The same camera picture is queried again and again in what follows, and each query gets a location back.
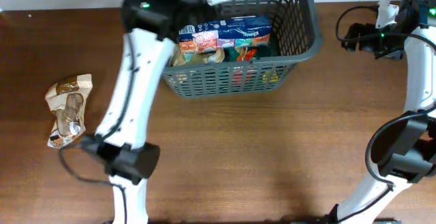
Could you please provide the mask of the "green Nescafe coffee bag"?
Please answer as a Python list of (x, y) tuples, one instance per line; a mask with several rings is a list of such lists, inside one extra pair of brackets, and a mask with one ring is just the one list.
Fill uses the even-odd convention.
[(273, 55), (273, 50), (268, 46), (237, 47), (226, 48), (224, 54), (223, 62), (241, 62), (252, 61), (255, 59), (258, 60), (263, 57), (271, 57)]

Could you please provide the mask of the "beige paper bag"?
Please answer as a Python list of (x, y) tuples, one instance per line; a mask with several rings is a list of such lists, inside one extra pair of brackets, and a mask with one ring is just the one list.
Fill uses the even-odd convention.
[(225, 52), (219, 48), (216, 52), (183, 54), (178, 45), (174, 48), (170, 66), (183, 66), (194, 64), (222, 63), (225, 59)]

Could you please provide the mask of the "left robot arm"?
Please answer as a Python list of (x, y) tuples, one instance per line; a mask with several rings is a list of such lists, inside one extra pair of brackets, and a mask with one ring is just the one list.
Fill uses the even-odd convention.
[(93, 135), (78, 143), (105, 169), (114, 196), (113, 223), (147, 223), (146, 185), (159, 147), (146, 141), (151, 106), (179, 31), (216, 14), (214, 0), (123, 0), (123, 59), (108, 109)]

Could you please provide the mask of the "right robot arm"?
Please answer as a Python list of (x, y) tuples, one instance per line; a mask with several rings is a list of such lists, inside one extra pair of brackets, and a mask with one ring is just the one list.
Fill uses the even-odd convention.
[(373, 134), (364, 155), (367, 174), (325, 223), (378, 223), (399, 193), (435, 175), (435, 0), (381, 0), (368, 9), (377, 14), (374, 24), (353, 24), (337, 39), (344, 49), (377, 59), (406, 57), (405, 105)]

